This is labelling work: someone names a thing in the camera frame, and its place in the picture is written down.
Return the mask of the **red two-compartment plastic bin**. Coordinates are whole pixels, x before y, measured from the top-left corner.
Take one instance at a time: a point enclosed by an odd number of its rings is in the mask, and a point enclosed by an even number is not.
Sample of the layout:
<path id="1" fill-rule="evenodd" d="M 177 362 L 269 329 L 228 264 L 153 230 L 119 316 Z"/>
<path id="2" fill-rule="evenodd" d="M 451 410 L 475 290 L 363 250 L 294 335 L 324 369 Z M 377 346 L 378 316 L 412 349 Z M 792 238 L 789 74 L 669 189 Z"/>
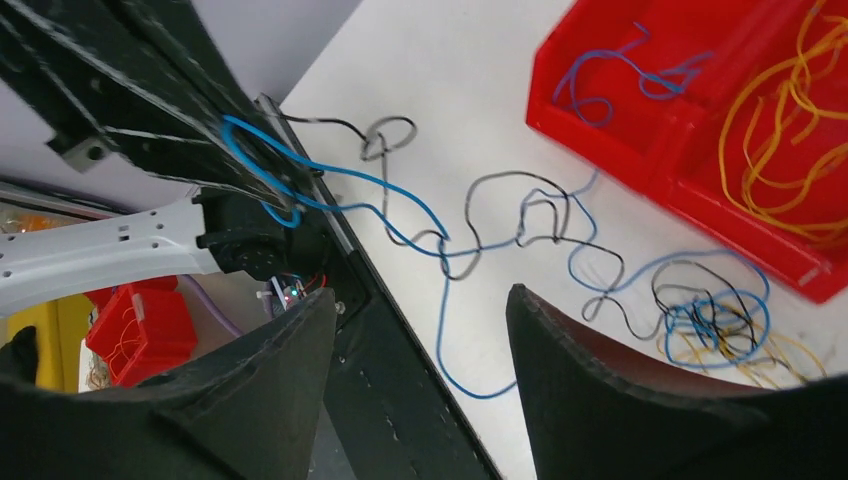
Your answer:
<path id="1" fill-rule="evenodd" d="M 526 122 L 822 304 L 847 288 L 847 5 L 578 1 Z"/>

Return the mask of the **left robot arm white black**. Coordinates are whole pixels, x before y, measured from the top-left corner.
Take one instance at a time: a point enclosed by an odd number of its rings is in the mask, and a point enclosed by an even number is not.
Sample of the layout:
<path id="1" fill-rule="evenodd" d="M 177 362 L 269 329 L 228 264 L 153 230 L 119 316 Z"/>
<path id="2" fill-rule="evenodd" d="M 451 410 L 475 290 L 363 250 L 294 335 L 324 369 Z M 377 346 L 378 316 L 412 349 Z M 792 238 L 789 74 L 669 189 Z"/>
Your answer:
<path id="1" fill-rule="evenodd" d="M 54 131 L 65 158 L 91 146 L 146 173 L 241 195 L 298 217 L 317 171 L 239 86 L 189 1 L 5 1 L 1 77 Z M 191 198 L 1 238 L 1 313 L 149 278 L 215 273 Z"/>

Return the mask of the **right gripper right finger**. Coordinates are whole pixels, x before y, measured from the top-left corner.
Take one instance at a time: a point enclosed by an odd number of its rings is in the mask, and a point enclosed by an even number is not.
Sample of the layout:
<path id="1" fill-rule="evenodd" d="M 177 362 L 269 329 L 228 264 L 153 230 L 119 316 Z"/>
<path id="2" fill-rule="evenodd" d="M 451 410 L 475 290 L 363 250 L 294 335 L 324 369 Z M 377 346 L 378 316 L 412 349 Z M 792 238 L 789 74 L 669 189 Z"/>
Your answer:
<path id="1" fill-rule="evenodd" d="M 522 284 L 506 321 L 541 479 L 843 479 L 847 379 L 767 390 L 685 371 Z"/>

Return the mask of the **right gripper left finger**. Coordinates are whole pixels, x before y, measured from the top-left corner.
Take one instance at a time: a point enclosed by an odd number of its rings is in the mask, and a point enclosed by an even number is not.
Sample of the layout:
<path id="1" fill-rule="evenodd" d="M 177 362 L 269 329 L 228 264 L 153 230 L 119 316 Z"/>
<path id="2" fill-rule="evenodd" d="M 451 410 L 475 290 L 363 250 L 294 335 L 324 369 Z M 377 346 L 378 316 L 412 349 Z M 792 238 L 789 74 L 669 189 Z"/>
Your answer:
<path id="1" fill-rule="evenodd" d="M 132 388 L 1 382 L 5 479 L 304 479 L 336 327 L 320 289 Z"/>

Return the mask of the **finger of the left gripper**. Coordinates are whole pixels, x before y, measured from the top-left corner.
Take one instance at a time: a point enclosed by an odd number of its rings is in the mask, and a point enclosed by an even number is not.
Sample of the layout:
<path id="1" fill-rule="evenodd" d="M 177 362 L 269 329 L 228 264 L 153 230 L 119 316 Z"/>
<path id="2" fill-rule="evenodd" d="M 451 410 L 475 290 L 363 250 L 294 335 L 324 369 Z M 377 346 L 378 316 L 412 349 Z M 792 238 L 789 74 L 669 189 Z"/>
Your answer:
<path id="1" fill-rule="evenodd" d="M 226 145 L 226 116 L 268 128 L 189 1 L 5 1 L 1 77 L 66 154 L 103 142 L 148 174 L 281 203 Z"/>

